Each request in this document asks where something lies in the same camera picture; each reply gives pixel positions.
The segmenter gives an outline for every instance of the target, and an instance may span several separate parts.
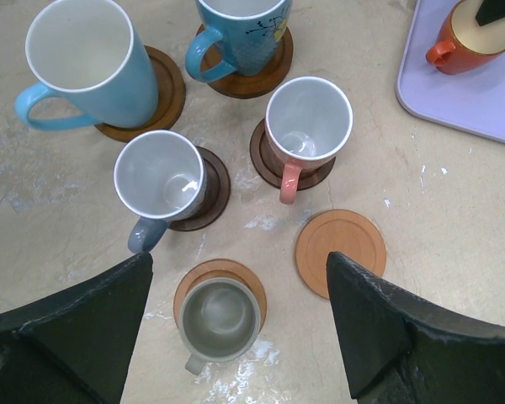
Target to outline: mug rim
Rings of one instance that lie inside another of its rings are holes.
[[[131,22],[129,15],[125,12],[125,10],[118,4],[113,2],[112,0],[99,0],[100,2],[107,3],[112,7],[115,7],[125,18],[125,22],[127,23],[127,26],[129,28],[129,49],[127,50],[127,53],[124,57],[124,60],[121,62],[120,66],[115,70],[114,73],[112,73],[110,76],[105,78],[102,82],[98,82],[97,84],[91,86],[91,87],[85,87],[85,88],[62,88],[55,86],[54,84],[50,84],[47,82],[34,68],[34,64],[32,63],[30,53],[29,53],[29,42],[32,38],[32,35],[34,34],[35,26],[37,23],[45,17],[45,14],[49,12],[54,7],[58,7],[61,3],[66,3],[68,1],[74,1],[74,0],[55,0],[51,4],[48,4],[45,8],[43,8],[34,18],[34,21],[30,24],[30,27],[28,28],[28,33],[26,34],[26,40],[24,42],[24,54],[26,55],[26,60],[28,62],[28,66],[32,73],[37,77],[37,79],[45,84],[47,87],[52,88],[56,91],[60,91],[62,93],[85,93],[87,91],[91,91],[97,88],[101,88],[108,82],[111,82],[120,72],[124,69],[125,64],[129,61],[131,54],[133,53],[133,45],[135,42],[135,30],[133,28],[133,23]]]
[[[301,81],[312,81],[312,82],[323,82],[325,84],[328,84],[331,88],[333,88],[335,91],[337,91],[338,95],[343,99],[344,103],[346,104],[346,107],[348,109],[348,115],[349,115],[349,120],[348,120],[348,128],[346,130],[346,134],[342,138],[342,140],[338,143],[336,147],[334,147],[331,151],[324,153],[320,156],[314,156],[314,157],[304,157],[304,156],[299,156],[297,154],[292,153],[291,151],[286,150],[277,139],[275,139],[275,136],[273,135],[273,132],[271,130],[271,126],[269,124],[269,113],[271,110],[271,105],[275,99],[275,97],[287,86],[290,84],[293,84],[295,82],[301,82]],[[352,110],[352,104],[349,102],[348,97],[344,93],[344,91],[337,86],[335,83],[330,82],[329,80],[323,78],[323,77],[316,77],[316,76],[302,76],[302,77],[296,77],[288,82],[284,83],[282,86],[277,88],[271,98],[269,99],[268,102],[268,107],[266,108],[266,120],[265,120],[265,125],[266,125],[266,131],[268,132],[269,138],[271,141],[277,146],[279,150],[281,150],[285,155],[292,157],[293,159],[297,161],[302,161],[302,162],[318,162],[320,160],[327,159],[329,157],[334,156],[337,154],[343,146],[346,144],[348,141],[350,134],[352,132],[352,128],[354,127],[354,111]]]
[[[462,4],[464,3],[466,0],[459,0],[455,5],[454,7],[451,9],[451,12],[449,13],[449,16],[447,17],[449,19],[449,30],[450,30],[450,33],[453,35],[453,38],[456,40],[456,42],[462,46],[464,49],[466,49],[467,51],[469,51],[470,53],[474,54],[474,55],[478,55],[478,56],[498,56],[498,55],[501,55],[502,53],[505,52],[505,47],[503,49],[501,49],[500,51],[498,52],[494,52],[494,53],[480,53],[480,52],[477,52],[476,50],[472,50],[471,48],[467,47],[466,45],[464,45],[458,38],[458,36],[456,36],[455,34],[455,30],[453,29],[453,15],[455,15],[455,11],[456,9]]]
[[[248,15],[246,17],[239,17],[239,16],[236,16],[236,15],[230,15],[230,14],[224,14],[220,11],[217,11],[215,10],[213,7],[211,7],[210,5],[208,5],[205,0],[197,0],[201,5],[202,7],[208,9],[208,11],[210,11],[211,13],[215,14],[215,15],[218,15],[219,17],[222,17],[224,19],[233,19],[233,20],[236,20],[236,21],[244,21],[244,20],[247,20],[247,19],[259,19],[259,18],[262,18],[263,16],[265,16],[266,14],[269,14],[269,13],[272,13],[274,10],[276,10],[281,4],[287,2],[288,0],[280,0],[277,4],[275,4],[272,8],[270,8],[269,10],[267,11],[264,11],[262,13],[258,13],[258,14],[254,14],[254,15]]]
[[[232,284],[236,286],[238,289],[240,289],[247,297],[249,300],[252,302],[252,306],[254,309],[254,330],[252,332],[251,337],[248,339],[247,343],[243,345],[243,347],[238,350],[237,352],[227,355],[224,357],[210,357],[207,355],[204,355],[201,353],[198,349],[196,349],[192,343],[189,342],[189,339],[185,335],[185,331],[183,329],[183,313],[185,312],[185,306],[187,303],[191,300],[193,295],[199,290],[205,287],[208,284],[214,284],[216,282],[222,282],[225,284]],[[202,359],[205,362],[217,362],[217,363],[222,363],[222,362],[228,362],[234,359],[239,358],[243,354],[246,353],[252,347],[256,339],[258,338],[258,334],[260,333],[260,322],[261,322],[261,316],[260,316],[260,305],[258,304],[258,300],[254,293],[243,283],[232,279],[232,278],[226,278],[224,276],[219,276],[211,279],[207,279],[203,282],[200,282],[197,284],[195,287],[193,287],[185,297],[183,298],[183,303],[182,306],[179,308],[179,318],[178,318],[178,331],[179,331],[179,336],[182,338],[183,344],[187,348],[187,350],[196,358]]]
[[[153,214],[148,214],[146,212],[143,212],[141,210],[138,210],[135,206],[131,205],[127,200],[125,200],[124,195],[120,191],[120,186],[119,186],[119,180],[118,180],[118,166],[120,165],[124,154],[128,150],[131,145],[134,145],[138,141],[143,141],[147,137],[152,137],[152,136],[171,136],[171,137],[176,137],[179,140],[185,142],[194,152],[196,155],[196,158],[199,163],[200,167],[200,177],[199,177],[199,187],[196,189],[194,192],[194,196],[191,198],[191,200],[182,206],[178,210],[174,210],[166,215],[153,215]],[[186,209],[188,209],[199,197],[200,191],[202,190],[202,183],[204,183],[204,176],[205,176],[205,167],[204,167],[204,160],[202,159],[202,156],[199,153],[198,148],[191,142],[189,139],[187,139],[185,136],[180,135],[177,132],[173,132],[171,130],[149,130],[148,132],[143,133],[142,135],[137,136],[135,139],[130,141],[125,145],[125,147],[121,150],[120,154],[116,158],[116,163],[114,164],[114,189],[116,190],[116,193],[120,197],[120,200],[122,203],[132,211],[133,213],[136,213],[140,217],[146,217],[147,219],[155,219],[155,220],[161,220],[161,219],[172,219],[174,216],[180,215],[182,212],[184,212]]]

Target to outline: cup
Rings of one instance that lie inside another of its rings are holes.
[[[467,72],[505,52],[505,18],[480,27],[476,14],[482,0],[458,2],[445,19],[427,62],[446,74]]]
[[[199,375],[207,362],[237,359],[250,349],[260,332],[260,307],[241,282],[208,279],[185,296],[178,329],[191,352],[185,369]]]
[[[339,87],[320,77],[297,77],[277,88],[266,111],[266,133],[284,164],[280,201],[295,201],[302,170],[319,168],[342,149],[354,115]]]
[[[110,0],[56,0],[35,17],[26,36],[26,59],[40,82],[15,101],[15,112],[37,130],[105,123],[145,124],[155,113],[157,80],[144,45],[125,11]],[[83,114],[36,120],[41,100],[66,98]]]
[[[204,199],[206,182],[199,151],[178,133],[153,130],[130,141],[114,166],[118,196],[141,217],[127,242],[130,251],[151,251],[169,222],[193,215]]]
[[[292,0],[196,0],[205,30],[198,34],[185,56],[189,75],[214,82],[233,72],[254,76],[274,56],[286,30]],[[208,49],[215,45],[222,60],[201,72]]]

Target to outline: tray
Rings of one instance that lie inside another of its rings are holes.
[[[418,0],[396,84],[410,114],[505,143],[505,53],[449,76],[425,60],[455,0]]]

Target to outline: blue mug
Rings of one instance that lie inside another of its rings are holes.
[[[114,165],[114,187],[141,217],[129,235],[129,250],[150,252],[171,222],[197,213],[206,185],[202,156],[180,134],[152,130],[127,143]]]
[[[188,74],[214,82],[238,72],[259,74],[283,38],[292,0],[196,0],[205,30],[194,38],[185,56]],[[200,64],[215,45],[222,61],[202,72]]]
[[[145,124],[155,113],[158,89],[152,63],[129,17],[111,0],[56,0],[30,25],[26,59],[40,80],[15,101],[15,112],[37,130],[105,123]],[[83,114],[37,120],[41,100],[66,98]]]

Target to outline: round coaster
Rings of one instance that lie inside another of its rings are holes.
[[[245,265],[231,259],[213,259],[191,269],[180,281],[174,295],[174,321],[178,325],[179,309],[187,292],[200,282],[212,278],[231,278],[246,285],[260,305],[260,329],[266,321],[268,299],[258,276]]]
[[[225,210],[230,198],[230,175],[225,164],[213,152],[197,146],[204,159],[207,185],[205,196],[199,210],[182,221],[170,223],[170,229],[175,231],[200,230],[213,223]]]
[[[262,120],[252,133],[249,153],[251,154],[252,164],[260,177],[275,188],[280,188],[283,182],[284,164],[271,150],[266,135],[265,120]],[[335,165],[335,158],[319,168],[303,170],[297,183],[297,190],[302,191],[303,189],[312,188],[326,179]]]
[[[295,262],[301,278],[313,292],[329,299],[326,262],[338,251],[381,276],[387,252],[378,229],[364,216],[349,210],[329,210],[315,216],[301,230],[295,244]]]
[[[117,128],[107,124],[95,125],[104,135],[115,141],[127,142],[149,130],[170,129],[182,114],[185,105],[185,82],[178,66],[167,54],[146,46],[159,87],[159,104],[155,114],[138,128]]]
[[[204,30],[204,25],[200,25],[197,35]],[[216,92],[233,98],[255,98],[275,90],[281,84],[290,71],[292,57],[294,56],[294,41],[292,34],[287,28],[284,31],[279,48],[275,52],[271,61],[256,76],[242,76],[232,73],[221,80],[210,82],[208,85]],[[206,52],[202,61],[201,69],[207,70],[216,66],[221,61],[221,54],[214,46]]]

